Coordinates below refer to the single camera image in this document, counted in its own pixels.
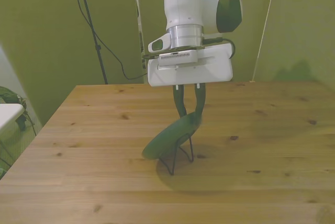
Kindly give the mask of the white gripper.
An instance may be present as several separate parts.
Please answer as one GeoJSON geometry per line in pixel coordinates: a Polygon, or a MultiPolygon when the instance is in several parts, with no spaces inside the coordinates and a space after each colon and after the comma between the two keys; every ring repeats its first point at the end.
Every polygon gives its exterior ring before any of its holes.
{"type": "Polygon", "coordinates": [[[195,84],[196,108],[202,116],[206,100],[206,84],[227,82],[233,77],[229,43],[160,54],[148,62],[148,82],[151,86],[172,86],[179,117],[187,115],[184,105],[184,85],[195,84]]]}

